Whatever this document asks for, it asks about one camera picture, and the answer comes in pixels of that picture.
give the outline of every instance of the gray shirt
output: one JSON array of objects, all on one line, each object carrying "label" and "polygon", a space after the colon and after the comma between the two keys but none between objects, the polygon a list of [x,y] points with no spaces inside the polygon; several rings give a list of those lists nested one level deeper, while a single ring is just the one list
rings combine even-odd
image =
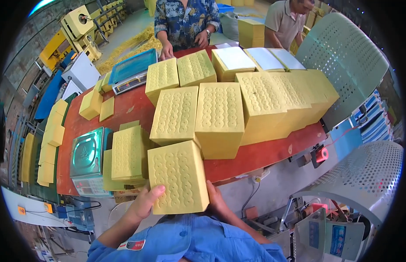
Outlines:
[{"label": "gray shirt", "polygon": [[[277,1],[268,8],[265,26],[276,32],[283,48],[289,50],[293,39],[298,32],[302,32],[305,24],[305,15],[293,14],[290,11],[290,0]],[[264,36],[264,46],[274,47],[267,35]]]}]

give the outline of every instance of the gray bag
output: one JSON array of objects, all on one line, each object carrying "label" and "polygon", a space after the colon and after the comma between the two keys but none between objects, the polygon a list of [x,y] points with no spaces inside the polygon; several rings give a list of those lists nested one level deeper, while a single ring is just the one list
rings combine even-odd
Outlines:
[{"label": "gray bag", "polygon": [[223,34],[232,40],[239,41],[238,16],[233,12],[220,13]]}]

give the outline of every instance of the hand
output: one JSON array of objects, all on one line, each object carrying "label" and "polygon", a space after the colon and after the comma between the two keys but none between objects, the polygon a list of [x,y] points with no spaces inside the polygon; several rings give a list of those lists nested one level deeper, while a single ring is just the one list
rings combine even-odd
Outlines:
[{"label": "hand", "polygon": [[199,43],[201,49],[205,49],[206,47],[209,46],[207,36],[208,36],[207,31],[203,30],[196,36],[196,40],[194,42]]},{"label": "hand", "polygon": [[169,41],[162,43],[161,61],[174,57],[172,45]]},{"label": "hand", "polygon": [[146,186],[127,209],[123,220],[128,223],[140,223],[150,215],[153,203],[165,192],[164,185],[158,185],[150,189],[149,181]]},{"label": "hand", "polygon": [[213,186],[209,180],[206,181],[206,185],[207,191],[209,192],[209,208],[212,210],[212,212],[218,216],[224,216],[228,212],[231,212],[229,207],[226,205],[225,200],[223,200],[221,191],[216,186]]}]

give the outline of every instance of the wooden table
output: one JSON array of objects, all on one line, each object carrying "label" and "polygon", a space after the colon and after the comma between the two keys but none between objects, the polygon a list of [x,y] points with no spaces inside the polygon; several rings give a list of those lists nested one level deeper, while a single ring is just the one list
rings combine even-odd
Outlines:
[{"label": "wooden table", "polygon": [[[212,56],[211,49],[214,48],[216,47],[209,46],[206,48],[210,58]],[[192,48],[176,52],[174,55],[179,58],[198,50],[198,48]],[[155,107],[145,95],[145,85],[116,96],[114,115],[101,123],[98,120],[99,117],[88,121],[79,115],[82,97],[88,92],[84,92],[72,101],[64,122],[63,143],[59,147],[57,158],[56,183],[58,194],[78,195],[69,177],[73,139],[101,126],[118,131],[120,124],[135,120],[140,120],[140,124],[148,133],[152,127]],[[113,96],[113,91],[105,93],[104,101]],[[284,139],[242,146],[239,148],[235,159],[204,160],[206,179],[216,185],[230,183],[237,180],[236,176],[277,163],[325,139],[326,135],[321,124],[316,123],[294,131]]]}]

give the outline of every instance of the man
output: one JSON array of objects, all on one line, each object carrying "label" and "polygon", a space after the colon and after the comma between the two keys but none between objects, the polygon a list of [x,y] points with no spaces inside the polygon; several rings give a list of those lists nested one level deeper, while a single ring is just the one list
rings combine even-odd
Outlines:
[{"label": "man", "polygon": [[278,244],[271,243],[239,219],[218,188],[207,181],[209,209],[204,213],[167,215],[156,225],[133,235],[149,216],[153,202],[165,192],[149,183],[122,218],[91,245],[88,262],[113,261],[263,261],[286,262]]},{"label": "man", "polygon": [[293,39],[300,46],[305,16],[314,3],[314,0],[287,0],[272,4],[265,18],[264,46],[289,51]]},{"label": "man", "polygon": [[162,43],[161,60],[192,47],[206,48],[210,35],[219,29],[215,0],[158,0],[155,37]]}]

